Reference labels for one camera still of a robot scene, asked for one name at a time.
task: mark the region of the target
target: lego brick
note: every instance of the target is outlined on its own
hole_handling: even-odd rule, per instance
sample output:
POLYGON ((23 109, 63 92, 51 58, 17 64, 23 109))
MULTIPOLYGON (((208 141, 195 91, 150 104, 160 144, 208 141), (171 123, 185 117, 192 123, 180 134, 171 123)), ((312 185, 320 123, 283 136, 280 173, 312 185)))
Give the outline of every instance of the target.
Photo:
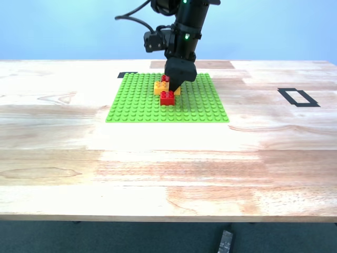
POLYGON ((170 82, 170 77, 167 76, 167 75, 162 75, 162 78, 161 78, 161 81, 165 81, 166 83, 169 83, 170 82))
POLYGON ((179 87, 178 89, 175 90, 174 95, 178 96, 178 95, 180 95, 180 93, 181 93, 181 87, 179 87))
POLYGON ((229 122, 208 74, 200 73, 194 82, 184 82, 174 106, 160 106, 160 96, 153 94, 153 83, 161 76, 125 74, 106 122, 229 122))
POLYGON ((159 81, 154 82, 153 94, 160 95, 160 93, 162 91, 168 92, 169 91, 169 84, 166 83, 165 81, 163 81, 163 82, 159 82, 159 81))
POLYGON ((174 105, 173 91, 162 91, 160 93, 160 105, 174 105))

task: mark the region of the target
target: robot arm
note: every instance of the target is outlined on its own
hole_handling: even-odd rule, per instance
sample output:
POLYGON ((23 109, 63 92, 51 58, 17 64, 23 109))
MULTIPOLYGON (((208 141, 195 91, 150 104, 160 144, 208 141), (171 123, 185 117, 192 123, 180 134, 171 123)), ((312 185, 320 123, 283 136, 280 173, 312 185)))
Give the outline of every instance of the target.
POLYGON ((184 81, 193 82, 196 78, 195 48, 201 39, 201 29, 210 4, 220 5, 220 0, 147 0, 134 11, 115 19, 133 20, 149 28, 150 31, 144 34, 145 50, 148 53, 165 51, 165 75, 170 77, 170 90, 175 91, 184 81), (174 24, 160 25, 154 31, 145 22, 130 17, 149 2, 155 12, 165 16, 175 15, 174 24))

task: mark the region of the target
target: wood grain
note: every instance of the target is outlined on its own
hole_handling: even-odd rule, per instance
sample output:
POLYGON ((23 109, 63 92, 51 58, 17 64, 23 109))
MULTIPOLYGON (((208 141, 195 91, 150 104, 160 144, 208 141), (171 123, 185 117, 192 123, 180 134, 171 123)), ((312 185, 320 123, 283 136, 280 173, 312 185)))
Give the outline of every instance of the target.
POLYGON ((197 61, 229 124, 106 124, 118 73, 164 63, 0 61, 0 219, 337 222, 336 66, 197 61))

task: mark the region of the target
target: black cable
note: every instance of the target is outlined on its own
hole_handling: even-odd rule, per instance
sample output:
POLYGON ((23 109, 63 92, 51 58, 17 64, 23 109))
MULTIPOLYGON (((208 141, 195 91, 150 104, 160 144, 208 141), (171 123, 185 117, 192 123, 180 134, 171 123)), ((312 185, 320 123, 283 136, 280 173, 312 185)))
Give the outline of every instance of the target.
POLYGON ((142 20, 139 20, 138 18, 134 18, 134 17, 129 17, 129 16, 117 16, 115 17, 115 20, 132 20, 134 22, 137 22, 139 24, 142 24, 144 26, 146 26, 151 33, 154 33, 154 30, 152 29, 152 27, 150 27, 150 25, 142 20))
POLYGON ((145 3, 143 3, 141 6, 137 7, 133 11, 130 11, 129 13, 126 13, 122 16, 131 16, 132 14, 136 13, 137 11, 141 10, 143 7, 145 7, 151 0, 147 0, 145 3))
POLYGON ((151 2, 151 0, 147 0, 147 1, 146 1, 145 3, 143 3, 141 6, 137 7, 137 8, 134 9, 133 11, 130 11, 130 12, 126 13, 125 15, 122 15, 122 16, 116 16, 116 17, 115 17, 115 20, 132 20, 132 21, 134 21, 134 22, 137 22, 137 23, 139 23, 139 24, 144 25, 145 27, 147 27, 147 28, 150 30, 151 33, 154 33, 154 30, 152 29, 152 27, 151 27, 148 23, 146 23, 146 22, 144 22, 144 21, 142 21, 142 20, 139 20, 138 18, 130 17, 132 14, 134 14, 134 13, 138 12, 140 9, 142 9, 142 8, 143 8, 145 5, 147 5, 149 2, 151 2))

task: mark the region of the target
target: green lego baseplate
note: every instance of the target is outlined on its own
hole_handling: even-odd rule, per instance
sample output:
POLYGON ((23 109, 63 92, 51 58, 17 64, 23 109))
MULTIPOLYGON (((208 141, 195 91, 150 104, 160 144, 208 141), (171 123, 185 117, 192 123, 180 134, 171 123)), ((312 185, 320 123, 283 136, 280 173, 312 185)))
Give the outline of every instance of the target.
POLYGON ((181 85, 175 105, 160 106, 153 94, 162 73, 125 74, 106 122, 218 122, 229 119, 208 74, 198 74, 194 82, 181 85))

